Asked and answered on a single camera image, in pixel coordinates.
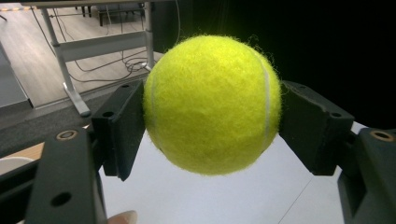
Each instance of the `black background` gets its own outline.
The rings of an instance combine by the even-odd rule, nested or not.
[[[281,79],[310,87],[363,125],[396,128],[396,20],[385,1],[178,2],[182,37],[250,40],[272,58]],[[175,2],[155,3],[153,25],[155,50],[171,48]]]

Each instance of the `floor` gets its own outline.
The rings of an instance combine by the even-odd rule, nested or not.
[[[5,7],[20,6],[0,5]],[[62,8],[58,12],[76,14],[81,13],[81,9]],[[117,17],[112,17],[111,25],[100,27],[94,9],[92,13],[91,18],[61,17],[62,27],[75,39],[120,33]],[[39,11],[35,10],[35,14],[44,26]],[[32,11],[2,11],[1,15],[7,18],[0,21],[1,41],[34,106],[65,99],[62,75]],[[123,32],[142,29],[138,16],[129,19],[122,27]],[[62,38],[59,29],[57,35]],[[118,52],[81,60],[78,64],[89,70],[119,59]],[[81,71],[76,63],[69,63],[68,68],[73,76],[85,80],[119,78],[127,74],[121,62],[91,72]],[[80,92],[108,83],[74,81]],[[137,223],[341,224],[344,220],[336,184],[340,172],[337,169],[334,176],[313,176],[277,137],[256,164],[244,172],[216,178],[191,175],[166,161],[145,135],[128,180],[120,182],[103,173],[102,177],[107,215],[135,210]]]

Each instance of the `black plastic part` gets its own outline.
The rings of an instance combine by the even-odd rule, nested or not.
[[[313,175],[333,175],[354,118],[308,87],[282,83],[279,135]]]
[[[45,142],[25,223],[106,223],[92,149],[85,129]]]
[[[362,180],[338,180],[345,222],[396,223],[396,132],[362,129],[353,150]]]
[[[92,126],[105,155],[106,175],[128,178],[146,130],[143,120],[143,81],[120,86],[93,115]]]
[[[0,175],[0,222],[18,223],[24,220],[38,161],[32,161]]]

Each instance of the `desk frame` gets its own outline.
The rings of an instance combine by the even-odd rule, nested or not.
[[[101,36],[91,39],[83,39],[70,41],[65,43],[59,43],[55,31],[53,29],[52,23],[50,21],[50,15],[48,13],[48,8],[56,7],[75,7],[75,6],[90,6],[99,4],[119,4],[119,3],[131,3],[131,2],[142,2],[135,0],[119,0],[119,1],[78,1],[77,2],[48,2],[48,3],[24,3],[26,6],[36,6],[41,10],[44,21],[49,30],[51,45],[54,49],[55,56],[58,60],[58,64],[61,68],[62,75],[64,77],[64,90],[73,102],[78,113],[82,117],[88,117],[91,114],[91,110],[87,107],[85,102],[82,100],[80,94],[76,91],[70,74],[68,72],[66,63],[72,62],[74,60],[80,60],[84,58],[90,58],[93,56],[104,55],[108,53],[113,53],[117,51],[122,51],[126,49],[136,49],[140,47],[147,48],[148,63],[146,68],[151,70],[154,66],[154,49],[153,49],[153,35],[151,27],[151,4],[150,2],[145,3],[145,26],[146,29],[140,32],[132,32],[121,35],[110,35]]]

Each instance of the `tennis ball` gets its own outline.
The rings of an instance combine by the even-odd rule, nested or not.
[[[279,80],[255,49],[231,37],[199,35],[155,64],[143,107],[149,137],[170,162],[226,175],[249,167],[273,142]]]

